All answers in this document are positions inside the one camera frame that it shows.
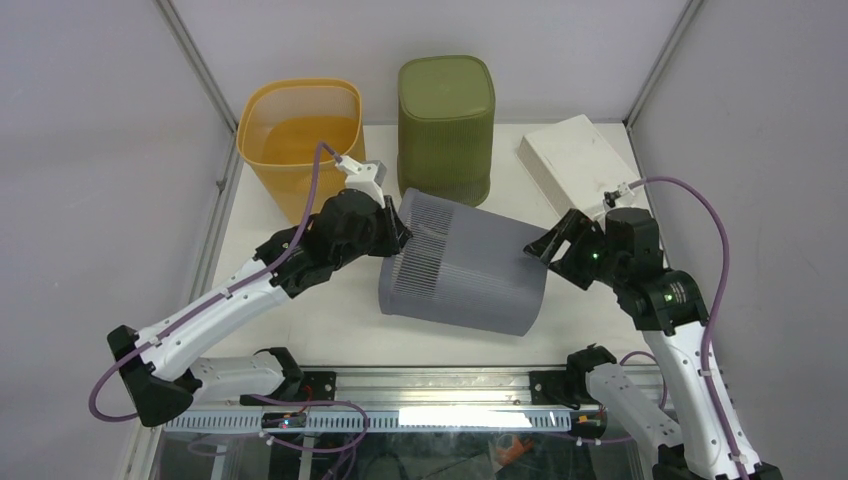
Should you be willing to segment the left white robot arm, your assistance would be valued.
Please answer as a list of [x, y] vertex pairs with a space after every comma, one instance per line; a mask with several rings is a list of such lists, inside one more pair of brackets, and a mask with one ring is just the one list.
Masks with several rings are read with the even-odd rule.
[[115, 328], [107, 341], [134, 417], [155, 427], [200, 402], [237, 397], [243, 405], [294, 403], [304, 374], [287, 348], [226, 358], [208, 358], [206, 352], [353, 261], [399, 254], [411, 236], [390, 196], [377, 202], [344, 189], [310, 215], [304, 228], [275, 232], [226, 282], [183, 310], [141, 330]]

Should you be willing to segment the yellow slatted waste bin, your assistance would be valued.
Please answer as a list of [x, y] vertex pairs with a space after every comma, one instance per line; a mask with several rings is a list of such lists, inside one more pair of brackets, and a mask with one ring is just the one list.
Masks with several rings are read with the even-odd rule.
[[345, 80], [275, 81], [244, 106], [237, 130], [240, 156], [293, 224], [307, 204], [320, 142], [359, 162], [366, 159], [360, 92]]

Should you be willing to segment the green slatted waste bin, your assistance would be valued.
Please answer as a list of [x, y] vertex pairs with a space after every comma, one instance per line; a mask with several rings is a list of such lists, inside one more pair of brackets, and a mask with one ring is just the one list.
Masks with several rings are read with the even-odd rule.
[[418, 58], [397, 77], [397, 179], [476, 207], [491, 188], [496, 94], [487, 65], [470, 55]]

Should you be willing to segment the white perforated plastic basket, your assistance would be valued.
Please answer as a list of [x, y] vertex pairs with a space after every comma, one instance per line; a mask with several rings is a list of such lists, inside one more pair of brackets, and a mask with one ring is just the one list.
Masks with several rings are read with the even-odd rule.
[[636, 171], [584, 114], [525, 134], [516, 155], [560, 217], [570, 209], [597, 217], [607, 192], [623, 194], [618, 204], [634, 200], [627, 185], [637, 179]]

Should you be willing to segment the grey slatted waste bin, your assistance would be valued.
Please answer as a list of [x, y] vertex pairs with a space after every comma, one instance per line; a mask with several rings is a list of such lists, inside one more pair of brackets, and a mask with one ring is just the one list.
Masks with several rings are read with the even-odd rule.
[[522, 337], [541, 310], [547, 269], [524, 252], [544, 229], [406, 191], [398, 214], [412, 236], [383, 261], [382, 313]]

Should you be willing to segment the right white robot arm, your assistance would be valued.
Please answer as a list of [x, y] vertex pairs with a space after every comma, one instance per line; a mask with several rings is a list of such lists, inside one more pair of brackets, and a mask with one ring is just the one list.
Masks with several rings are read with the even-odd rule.
[[693, 277], [664, 264], [659, 227], [645, 209], [621, 207], [602, 222], [569, 210], [524, 252], [586, 290], [610, 287], [651, 350], [675, 414], [669, 416], [626, 376], [609, 350], [592, 345], [567, 357], [561, 386], [542, 385], [573, 409], [597, 404], [636, 441], [654, 479], [779, 479], [745, 435], [711, 347], [709, 314]]

